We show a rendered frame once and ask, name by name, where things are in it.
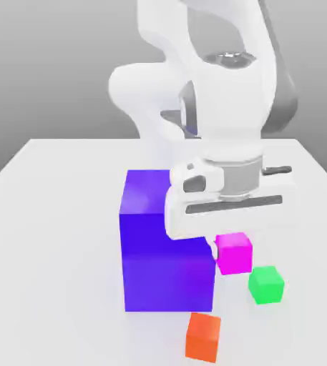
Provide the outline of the large purple box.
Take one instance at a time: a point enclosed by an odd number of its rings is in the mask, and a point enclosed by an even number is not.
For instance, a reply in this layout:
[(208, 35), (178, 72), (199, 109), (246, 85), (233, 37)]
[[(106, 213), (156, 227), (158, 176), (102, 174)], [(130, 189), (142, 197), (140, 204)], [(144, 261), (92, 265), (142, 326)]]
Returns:
[(165, 231), (167, 170), (130, 169), (119, 209), (125, 309), (210, 312), (215, 262), (202, 237), (170, 239)]

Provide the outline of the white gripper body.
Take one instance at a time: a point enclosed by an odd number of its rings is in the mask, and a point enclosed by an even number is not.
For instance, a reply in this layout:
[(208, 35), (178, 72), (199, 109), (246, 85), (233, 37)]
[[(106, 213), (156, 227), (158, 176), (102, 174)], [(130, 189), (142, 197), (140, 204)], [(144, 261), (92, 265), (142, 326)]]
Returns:
[(169, 188), (165, 200), (165, 230), (170, 239), (257, 232), (293, 222), (296, 185), (264, 185), (259, 193), (237, 202), (209, 194), (179, 194)]

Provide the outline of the small orange cube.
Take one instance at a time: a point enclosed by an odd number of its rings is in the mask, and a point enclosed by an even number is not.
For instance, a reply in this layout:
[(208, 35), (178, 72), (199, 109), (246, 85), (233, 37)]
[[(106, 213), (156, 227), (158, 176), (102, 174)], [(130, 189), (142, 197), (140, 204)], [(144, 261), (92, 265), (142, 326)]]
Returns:
[(190, 315), (185, 339), (185, 356), (216, 363), (221, 319), (193, 312)]

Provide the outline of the small magenta cube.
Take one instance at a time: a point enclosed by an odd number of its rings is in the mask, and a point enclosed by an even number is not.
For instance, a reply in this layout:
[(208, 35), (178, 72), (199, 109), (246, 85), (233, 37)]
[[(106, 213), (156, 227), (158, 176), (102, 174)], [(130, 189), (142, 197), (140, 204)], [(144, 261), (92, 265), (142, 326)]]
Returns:
[(218, 249), (216, 263), (221, 275), (252, 272), (253, 245), (245, 233), (217, 235), (215, 243)]

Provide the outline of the small green cube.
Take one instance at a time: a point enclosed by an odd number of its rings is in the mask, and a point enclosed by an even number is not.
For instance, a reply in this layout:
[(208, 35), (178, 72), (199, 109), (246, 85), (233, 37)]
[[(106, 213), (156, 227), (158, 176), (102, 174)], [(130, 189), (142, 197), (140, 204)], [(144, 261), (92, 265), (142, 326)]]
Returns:
[(254, 267), (248, 280), (248, 289), (257, 305), (279, 303), (285, 281), (274, 266)]

